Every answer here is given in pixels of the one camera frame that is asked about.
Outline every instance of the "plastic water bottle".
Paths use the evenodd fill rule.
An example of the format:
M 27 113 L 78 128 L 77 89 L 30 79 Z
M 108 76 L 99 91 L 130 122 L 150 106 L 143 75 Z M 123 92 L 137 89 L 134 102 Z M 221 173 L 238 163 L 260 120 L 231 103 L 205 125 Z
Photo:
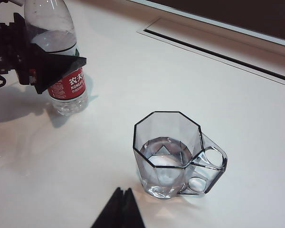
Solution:
M 76 54 L 76 34 L 63 0 L 26 0 L 24 5 L 28 38 L 48 53 Z M 82 68 L 48 88 L 54 108 L 62 115 L 86 108 L 88 97 Z

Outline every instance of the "bottle label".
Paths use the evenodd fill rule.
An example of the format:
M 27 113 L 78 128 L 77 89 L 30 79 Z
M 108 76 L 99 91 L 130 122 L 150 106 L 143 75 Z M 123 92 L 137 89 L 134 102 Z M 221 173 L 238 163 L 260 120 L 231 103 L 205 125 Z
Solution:
M 49 95 L 58 100 L 70 100 L 80 96 L 86 89 L 82 68 L 65 76 L 47 89 Z

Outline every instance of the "mug handle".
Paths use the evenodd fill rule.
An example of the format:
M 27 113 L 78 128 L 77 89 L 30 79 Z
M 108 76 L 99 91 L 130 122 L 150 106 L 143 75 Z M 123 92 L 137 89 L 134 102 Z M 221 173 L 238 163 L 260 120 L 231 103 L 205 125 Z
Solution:
M 204 148 L 192 158 L 185 173 L 186 182 L 178 194 L 203 195 L 210 191 L 227 167 L 227 155 L 210 138 L 201 134 L 201 143 Z M 221 155 L 221 164 L 213 164 L 207 158 L 206 151 L 216 151 Z

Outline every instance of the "table surface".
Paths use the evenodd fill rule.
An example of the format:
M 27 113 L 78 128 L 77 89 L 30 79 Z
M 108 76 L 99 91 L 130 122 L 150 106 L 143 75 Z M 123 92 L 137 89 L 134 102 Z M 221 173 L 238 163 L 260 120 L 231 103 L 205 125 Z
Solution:
M 131 187 L 147 228 L 285 228 L 285 85 L 141 35 L 159 16 L 125 0 L 67 0 L 89 105 L 57 115 L 15 72 L 0 89 L 0 228 L 88 228 L 116 187 Z M 11 21 L 12 4 L 0 19 Z M 181 111 L 228 155 L 204 197 L 144 193 L 133 127 Z

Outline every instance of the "clear glass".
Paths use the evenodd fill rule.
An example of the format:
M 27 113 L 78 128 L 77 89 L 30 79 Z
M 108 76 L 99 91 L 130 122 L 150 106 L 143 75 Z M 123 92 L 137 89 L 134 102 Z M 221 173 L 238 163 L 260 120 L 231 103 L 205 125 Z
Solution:
M 133 150 L 144 190 L 160 199 L 210 191 L 227 156 L 181 112 L 153 112 L 134 127 Z

